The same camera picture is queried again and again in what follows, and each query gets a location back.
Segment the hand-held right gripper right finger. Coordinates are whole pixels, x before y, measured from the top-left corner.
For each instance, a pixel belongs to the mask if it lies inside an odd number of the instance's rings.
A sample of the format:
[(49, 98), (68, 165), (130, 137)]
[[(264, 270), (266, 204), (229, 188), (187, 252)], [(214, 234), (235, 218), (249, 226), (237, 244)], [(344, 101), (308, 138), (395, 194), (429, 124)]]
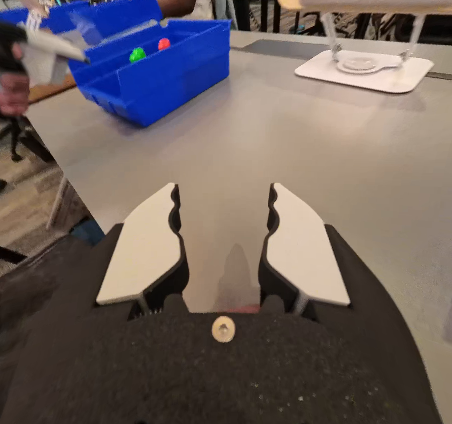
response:
[(284, 311), (296, 315), (307, 314), (313, 305), (349, 308), (325, 222), (278, 182), (269, 188), (267, 231), (258, 265), (261, 306), (277, 296)]

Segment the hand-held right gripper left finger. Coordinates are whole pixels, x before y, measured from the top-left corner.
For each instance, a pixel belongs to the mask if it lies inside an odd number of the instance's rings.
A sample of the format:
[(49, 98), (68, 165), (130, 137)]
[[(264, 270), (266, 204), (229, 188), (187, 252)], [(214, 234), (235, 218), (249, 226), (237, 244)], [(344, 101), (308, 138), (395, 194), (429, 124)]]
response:
[(132, 302), (143, 314), (159, 313), (167, 296), (183, 293), (189, 265), (179, 210), (178, 184), (168, 183), (127, 216), (97, 305)]

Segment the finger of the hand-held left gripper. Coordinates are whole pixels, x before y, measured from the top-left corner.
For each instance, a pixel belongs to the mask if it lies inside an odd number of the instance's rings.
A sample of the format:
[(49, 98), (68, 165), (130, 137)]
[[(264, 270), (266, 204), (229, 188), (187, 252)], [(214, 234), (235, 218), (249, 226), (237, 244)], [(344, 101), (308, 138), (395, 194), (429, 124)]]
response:
[(59, 57), (90, 64), (85, 51), (72, 41), (42, 30), (20, 28), (24, 33), (26, 45), (39, 52), (55, 54)]

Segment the blue plastic bin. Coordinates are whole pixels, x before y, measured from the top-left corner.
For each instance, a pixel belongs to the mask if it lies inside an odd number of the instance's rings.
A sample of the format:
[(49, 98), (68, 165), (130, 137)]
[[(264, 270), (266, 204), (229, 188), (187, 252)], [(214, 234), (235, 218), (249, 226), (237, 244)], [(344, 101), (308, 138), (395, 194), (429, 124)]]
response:
[[(148, 127), (229, 76), (230, 20), (169, 19), (156, 0), (112, 0), (69, 14), (90, 64), (71, 60), (79, 91), (106, 112)], [(171, 47), (158, 51), (161, 38)], [(131, 64), (134, 48), (146, 58)]]
[[(73, 0), (70, 3), (56, 5), (50, 8), (48, 17), (41, 20), (40, 28), (48, 29), (53, 34), (75, 30), (76, 26), (72, 23), (69, 14), (86, 7), (89, 7), (88, 0)], [(0, 12), (0, 20), (14, 25), (25, 24), (28, 13), (29, 10), (26, 8), (3, 10)]]

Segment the grey desk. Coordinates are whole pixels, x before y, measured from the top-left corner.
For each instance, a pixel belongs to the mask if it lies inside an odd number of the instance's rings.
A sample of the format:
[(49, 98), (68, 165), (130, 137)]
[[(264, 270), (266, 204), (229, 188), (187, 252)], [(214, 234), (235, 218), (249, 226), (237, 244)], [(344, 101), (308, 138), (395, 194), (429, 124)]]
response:
[(231, 34), (229, 77), (149, 128), (77, 89), (28, 116), (105, 232), (179, 185), (195, 313), (257, 303), (269, 186), (300, 197), (391, 294), (451, 423), (451, 80), (388, 95), (298, 78), (313, 44)]

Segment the person's left hand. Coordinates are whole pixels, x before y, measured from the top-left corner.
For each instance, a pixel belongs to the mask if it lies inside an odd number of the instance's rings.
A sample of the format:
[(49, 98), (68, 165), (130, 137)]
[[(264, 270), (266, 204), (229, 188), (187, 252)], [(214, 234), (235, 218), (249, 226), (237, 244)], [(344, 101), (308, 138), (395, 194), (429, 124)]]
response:
[(0, 111), (4, 116), (22, 116), (28, 110), (30, 80), (25, 74), (7, 72), (0, 79)]

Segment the person's blue jeans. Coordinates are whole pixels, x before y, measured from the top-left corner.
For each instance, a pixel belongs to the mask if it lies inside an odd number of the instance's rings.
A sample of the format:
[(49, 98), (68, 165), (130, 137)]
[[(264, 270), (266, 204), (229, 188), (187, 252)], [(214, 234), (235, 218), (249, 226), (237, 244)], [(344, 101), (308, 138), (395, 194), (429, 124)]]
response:
[(105, 233), (93, 218), (83, 218), (71, 228), (69, 234), (90, 246), (96, 246), (105, 237)]

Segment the printed paper sheet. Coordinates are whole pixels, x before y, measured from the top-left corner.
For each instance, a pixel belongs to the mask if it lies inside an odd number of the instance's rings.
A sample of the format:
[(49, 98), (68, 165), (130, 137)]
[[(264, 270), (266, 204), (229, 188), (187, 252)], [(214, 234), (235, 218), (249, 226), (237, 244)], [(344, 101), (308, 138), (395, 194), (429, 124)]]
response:
[(92, 217), (69, 180), (63, 176), (47, 221), (47, 231), (69, 232), (84, 219)]

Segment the person's dark sweatshirt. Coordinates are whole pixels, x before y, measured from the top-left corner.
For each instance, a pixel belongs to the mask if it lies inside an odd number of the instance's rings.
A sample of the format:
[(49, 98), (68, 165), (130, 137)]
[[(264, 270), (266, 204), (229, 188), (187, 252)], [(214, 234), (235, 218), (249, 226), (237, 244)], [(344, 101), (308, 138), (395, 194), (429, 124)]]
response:
[(1, 278), (1, 423), (60, 423), (94, 391), (108, 335), (95, 299), (115, 245), (65, 238)]

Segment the white folding stand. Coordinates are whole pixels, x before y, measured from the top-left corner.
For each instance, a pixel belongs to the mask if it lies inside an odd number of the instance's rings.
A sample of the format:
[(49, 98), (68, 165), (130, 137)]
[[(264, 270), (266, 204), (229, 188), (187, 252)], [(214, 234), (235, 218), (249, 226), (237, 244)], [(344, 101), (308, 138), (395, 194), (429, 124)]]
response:
[(297, 77), (387, 94), (412, 92), (434, 63), (413, 57), (426, 15), (415, 15), (408, 48), (399, 55), (343, 50), (331, 13), (321, 13), (330, 49), (295, 69)]

